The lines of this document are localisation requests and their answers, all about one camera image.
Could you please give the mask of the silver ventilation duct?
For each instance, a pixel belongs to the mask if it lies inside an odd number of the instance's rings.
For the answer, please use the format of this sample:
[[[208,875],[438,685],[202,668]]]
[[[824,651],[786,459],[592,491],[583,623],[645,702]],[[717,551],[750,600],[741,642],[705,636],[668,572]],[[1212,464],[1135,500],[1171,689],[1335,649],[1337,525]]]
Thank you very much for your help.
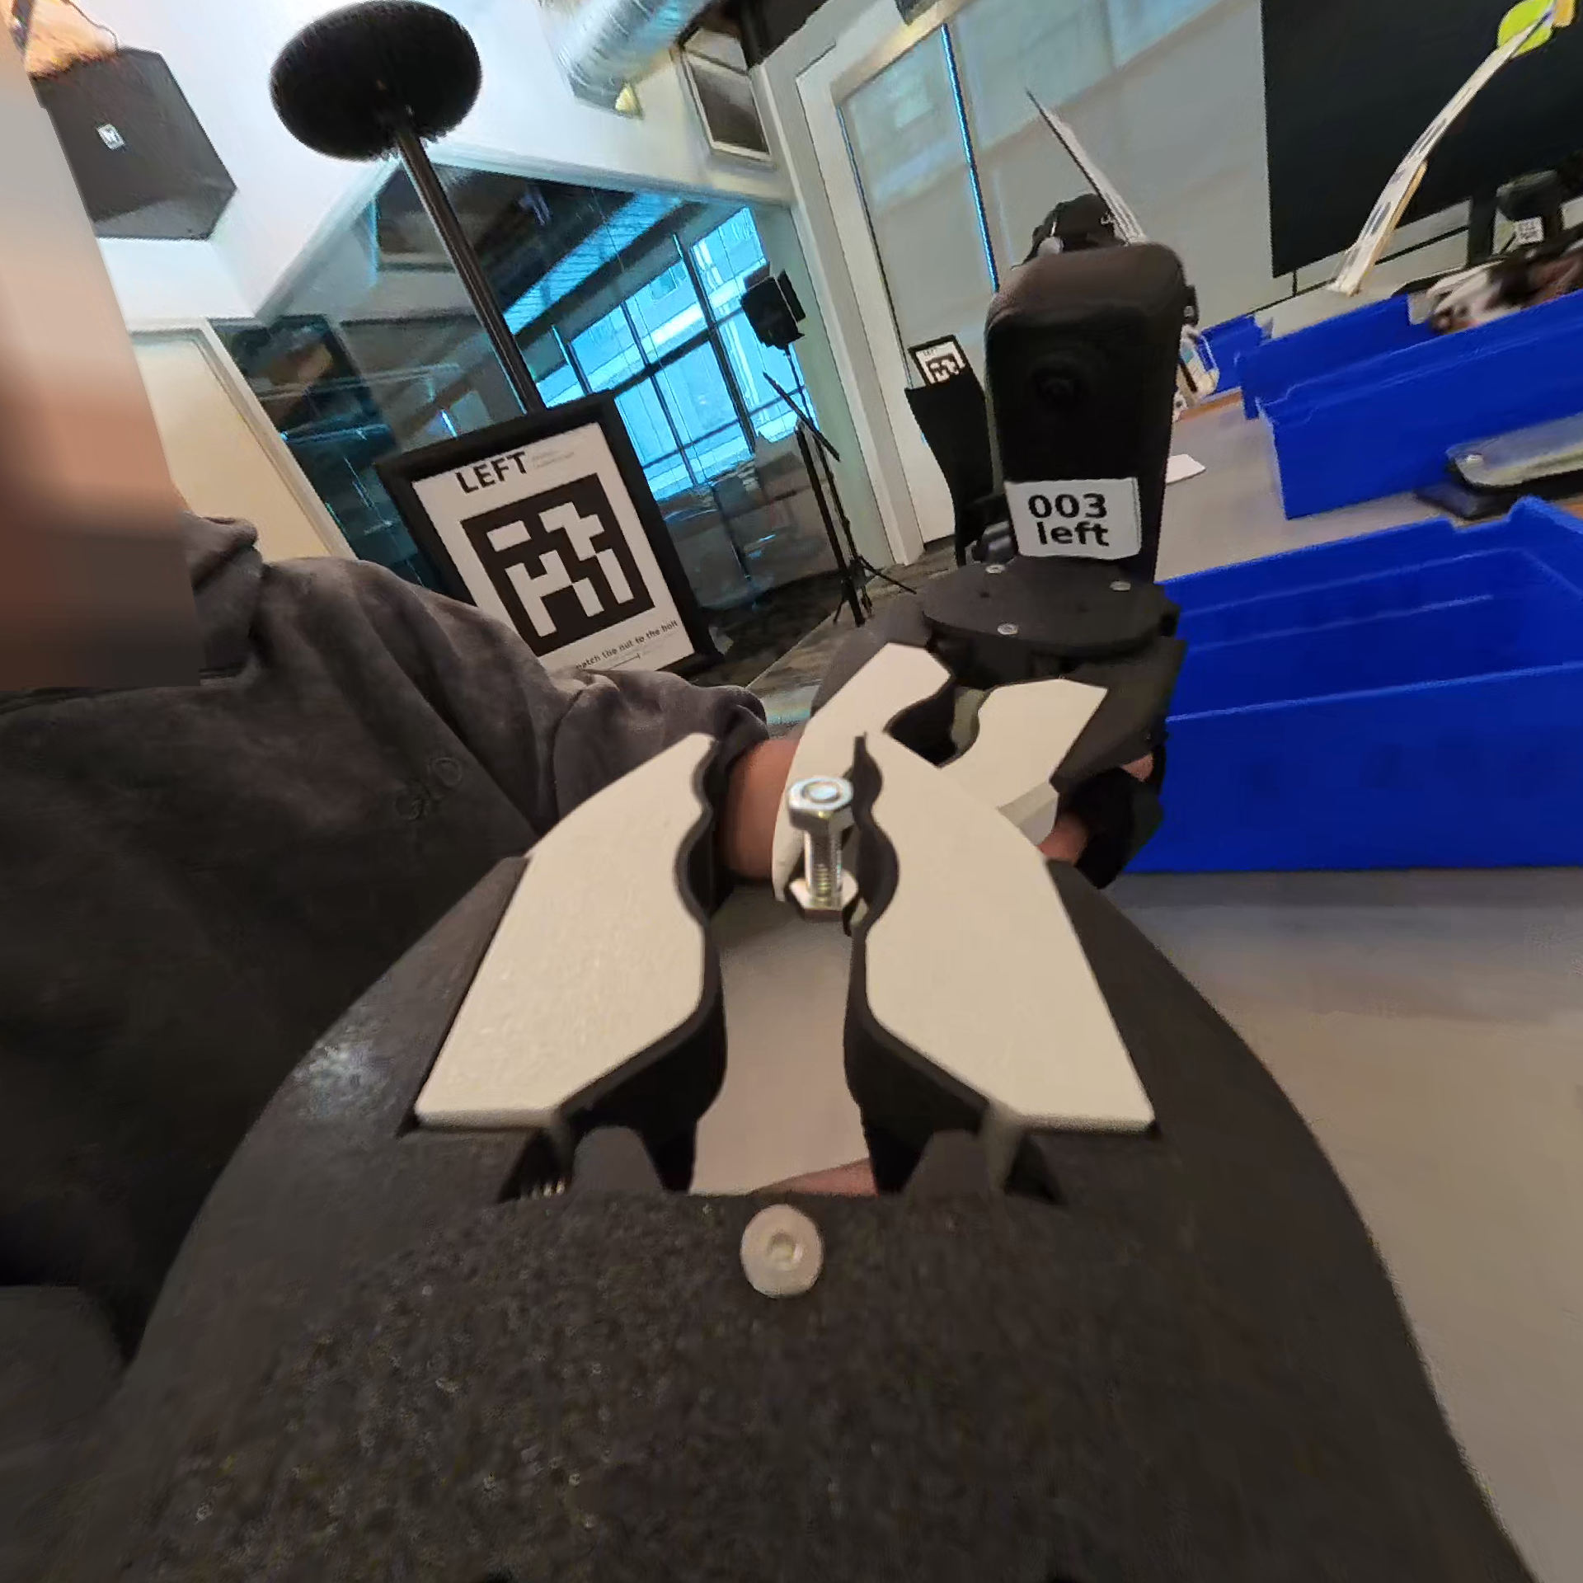
[[[673,52],[696,52],[724,71],[747,72],[737,25],[713,3],[539,3],[568,89],[613,110]]]

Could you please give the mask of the person's left hand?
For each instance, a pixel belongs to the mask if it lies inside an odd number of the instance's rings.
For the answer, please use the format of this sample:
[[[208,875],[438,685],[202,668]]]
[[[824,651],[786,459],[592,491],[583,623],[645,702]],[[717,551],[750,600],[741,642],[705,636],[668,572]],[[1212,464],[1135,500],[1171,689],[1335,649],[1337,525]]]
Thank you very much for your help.
[[[1073,866],[1099,890],[1118,881],[1161,824],[1159,790],[1142,775],[1146,768],[1109,770],[1063,800],[1050,838],[1039,843],[1043,856]]]

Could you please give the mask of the white document stand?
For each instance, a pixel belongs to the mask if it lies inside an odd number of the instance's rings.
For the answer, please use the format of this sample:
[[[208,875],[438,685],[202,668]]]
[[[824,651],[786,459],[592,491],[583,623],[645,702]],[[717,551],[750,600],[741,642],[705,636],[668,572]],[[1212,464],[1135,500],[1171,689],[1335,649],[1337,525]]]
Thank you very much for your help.
[[[1342,299],[1359,297],[1421,187],[1435,152],[1461,116],[1510,63],[1525,54],[1542,50],[1557,31],[1572,27],[1576,12],[1576,3],[1523,3],[1506,12],[1497,31],[1495,52],[1455,91],[1451,101],[1435,114],[1380,191],[1369,219],[1352,248],[1346,250],[1340,268],[1329,283],[1331,293]]]

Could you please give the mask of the person's dark clothing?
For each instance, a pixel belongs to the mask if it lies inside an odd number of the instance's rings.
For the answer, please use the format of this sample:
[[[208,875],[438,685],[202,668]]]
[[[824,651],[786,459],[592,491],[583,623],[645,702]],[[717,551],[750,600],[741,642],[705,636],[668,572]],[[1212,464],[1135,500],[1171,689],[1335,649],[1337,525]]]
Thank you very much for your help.
[[[364,560],[181,517],[189,687],[4,692],[4,1580],[195,1216],[300,1060],[447,911],[688,736],[762,704],[554,677]]]

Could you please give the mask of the silver bolt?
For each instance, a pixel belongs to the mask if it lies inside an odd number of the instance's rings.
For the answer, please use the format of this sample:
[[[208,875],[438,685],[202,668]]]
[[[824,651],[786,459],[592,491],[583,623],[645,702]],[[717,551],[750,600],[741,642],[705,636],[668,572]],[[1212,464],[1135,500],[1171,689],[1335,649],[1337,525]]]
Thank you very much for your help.
[[[845,779],[801,779],[786,790],[784,813],[801,841],[805,871],[839,866],[845,834],[854,824],[854,804],[854,789]]]

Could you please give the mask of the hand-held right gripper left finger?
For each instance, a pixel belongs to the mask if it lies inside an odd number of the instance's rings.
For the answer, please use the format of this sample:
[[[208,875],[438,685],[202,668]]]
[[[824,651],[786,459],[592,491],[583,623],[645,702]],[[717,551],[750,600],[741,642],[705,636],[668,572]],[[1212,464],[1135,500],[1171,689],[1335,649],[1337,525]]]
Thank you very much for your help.
[[[662,1171],[694,1167],[726,1079],[718,755],[688,736],[534,847],[415,1101],[423,1132],[541,1135],[570,1162],[628,1130]]]

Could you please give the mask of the black white marker board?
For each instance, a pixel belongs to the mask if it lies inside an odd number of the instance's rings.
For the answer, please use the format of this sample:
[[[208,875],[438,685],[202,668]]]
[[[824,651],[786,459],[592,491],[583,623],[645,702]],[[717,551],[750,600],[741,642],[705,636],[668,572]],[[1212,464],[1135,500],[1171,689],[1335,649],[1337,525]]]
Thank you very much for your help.
[[[720,662],[609,397],[524,415],[377,466],[447,594],[511,628],[545,672]]]

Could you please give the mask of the black pole stand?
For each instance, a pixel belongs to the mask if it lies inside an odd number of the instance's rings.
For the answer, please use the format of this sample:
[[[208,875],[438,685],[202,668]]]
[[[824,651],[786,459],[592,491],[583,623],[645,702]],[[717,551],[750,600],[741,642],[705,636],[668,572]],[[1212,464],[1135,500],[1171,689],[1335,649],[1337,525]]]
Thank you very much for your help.
[[[466,27],[417,3],[325,14],[289,40],[270,71],[272,106],[300,146],[349,165],[402,163],[507,385],[526,414],[541,414],[522,349],[428,153],[470,118],[481,89],[483,61]]]

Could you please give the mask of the black monitor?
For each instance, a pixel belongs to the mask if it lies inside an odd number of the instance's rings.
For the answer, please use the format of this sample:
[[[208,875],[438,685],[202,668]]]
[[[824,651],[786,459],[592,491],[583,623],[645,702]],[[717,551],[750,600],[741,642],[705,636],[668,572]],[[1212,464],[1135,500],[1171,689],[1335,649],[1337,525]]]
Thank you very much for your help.
[[[1259,8],[1272,270],[1346,253],[1402,155],[1495,52],[1516,3]],[[1555,169],[1582,148],[1582,5],[1510,63],[1435,152],[1406,225]]]

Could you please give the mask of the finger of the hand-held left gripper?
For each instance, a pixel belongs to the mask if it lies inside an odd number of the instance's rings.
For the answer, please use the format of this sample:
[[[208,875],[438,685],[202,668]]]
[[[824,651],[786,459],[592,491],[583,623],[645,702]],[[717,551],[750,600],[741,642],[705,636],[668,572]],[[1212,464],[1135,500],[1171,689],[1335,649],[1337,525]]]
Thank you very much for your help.
[[[884,645],[815,709],[799,740],[799,773],[848,775],[858,741],[886,736],[907,711],[950,700],[954,679],[926,649]]]
[[[948,779],[1024,836],[1052,836],[1060,817],[1056,772],[1105,698],[1103,687],[1075,681],[1029,681],[986,692],[967,747],[948,762]]]

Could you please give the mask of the blue plastic bin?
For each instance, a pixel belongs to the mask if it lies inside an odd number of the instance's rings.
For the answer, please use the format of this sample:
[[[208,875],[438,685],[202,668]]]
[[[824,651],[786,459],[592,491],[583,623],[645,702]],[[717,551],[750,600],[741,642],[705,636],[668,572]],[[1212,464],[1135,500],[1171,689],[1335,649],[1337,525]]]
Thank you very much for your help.
[[[1212,397],[1240,389],[1240,366],[1274,338],[1274,321],[1274,310],[1267,310],[1193,331],[1199,361],[1212,378]]]
[[[1169,581],[1142,875],[1580,868],[1582,527],[1386,528]]]
[[[1582,299],[1442,334],[1395,297],[1265,342],[1239,378],[1299,521],[1418,493],[1465,444],[1578,415]]]

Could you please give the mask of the grey metal plate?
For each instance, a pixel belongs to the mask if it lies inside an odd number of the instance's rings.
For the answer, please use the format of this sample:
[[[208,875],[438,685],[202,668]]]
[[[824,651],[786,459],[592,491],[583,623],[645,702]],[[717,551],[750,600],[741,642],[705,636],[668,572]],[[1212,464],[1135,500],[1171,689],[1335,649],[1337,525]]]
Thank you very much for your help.
[[[1416,495],[1461,523],[1500,519],[1527,498],[1580,504],[1582,415],[1453,447],[1440,478]]]

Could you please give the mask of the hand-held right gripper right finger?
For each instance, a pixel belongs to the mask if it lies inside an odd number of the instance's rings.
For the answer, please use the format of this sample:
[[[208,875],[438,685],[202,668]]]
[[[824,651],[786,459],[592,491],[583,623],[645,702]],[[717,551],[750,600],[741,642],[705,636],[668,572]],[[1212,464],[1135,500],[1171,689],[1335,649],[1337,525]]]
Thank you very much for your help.
[[[967,1133],[994,1173],[1037,1135],[1152,1133],[1156,1109],[1037,845],[894,740],[858,743],[852,787],[845,1081],[864,1132],[916,1158]]]

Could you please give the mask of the black wall speaker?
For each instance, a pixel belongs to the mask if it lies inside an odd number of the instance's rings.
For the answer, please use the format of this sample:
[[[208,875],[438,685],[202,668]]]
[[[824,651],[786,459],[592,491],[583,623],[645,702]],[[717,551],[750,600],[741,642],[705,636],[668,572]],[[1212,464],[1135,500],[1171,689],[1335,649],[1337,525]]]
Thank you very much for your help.
[[[36,76],[95,236],[208,242],[236,195],[166,59],[113,50]]]

